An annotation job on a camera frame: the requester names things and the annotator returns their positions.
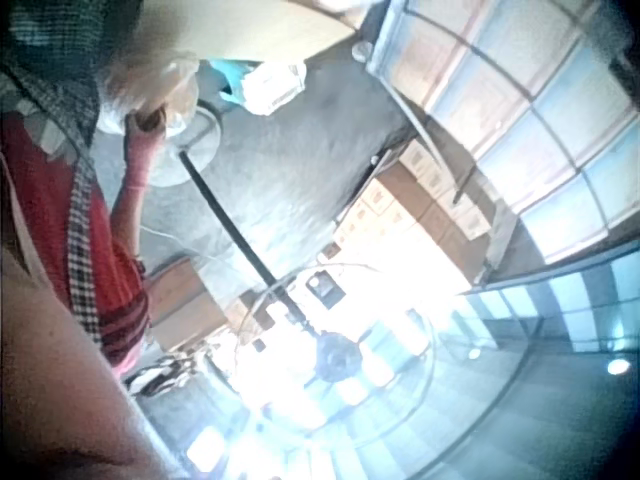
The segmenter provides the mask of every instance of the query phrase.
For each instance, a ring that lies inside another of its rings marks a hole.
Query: hand
[[[135,112],[125,118],[124,158],[127,164],[125,185],[145,188],[158,151],[165,140],[165,111],[160,107],[146,119]]]

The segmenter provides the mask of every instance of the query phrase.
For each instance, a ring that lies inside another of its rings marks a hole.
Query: floor
[[[314,260],[371,156],[407,129],[395,103],[351,58],[352,43],[307,62],[305,92],[269,117],[222,102],[220,77],[207,64],[198,74],[200,96],[220,109],[223,130],[202,176],[277,277]],[[111,205],[124,169],[122,137],[98,133],[93,153]],[[222,306],[259,283],[192,182],[151,187],[143,225],[149,270],[187,253]]]

